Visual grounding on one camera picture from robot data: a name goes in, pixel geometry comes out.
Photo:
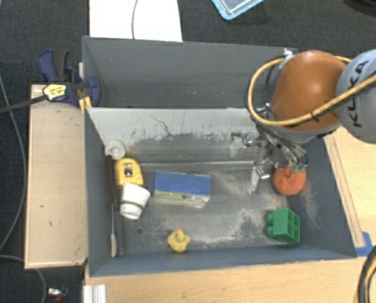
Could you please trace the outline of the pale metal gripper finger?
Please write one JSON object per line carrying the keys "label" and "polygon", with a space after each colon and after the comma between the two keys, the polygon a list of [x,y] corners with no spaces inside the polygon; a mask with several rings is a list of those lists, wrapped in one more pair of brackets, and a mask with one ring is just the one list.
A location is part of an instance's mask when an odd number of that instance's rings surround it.
{"label": "pale metal gripper finger", "polygon": [[250,173],[250,187],[252,192],[257,192],[261,181],[268,181],[271,163],[268,159],[255,161]]}
{"label": "pale metal gripper finger", "polygon": [[230,134],[230,156],[236,157],[240,150],[254,148],[259,150],[261,142],[248,131],[236,131]]}

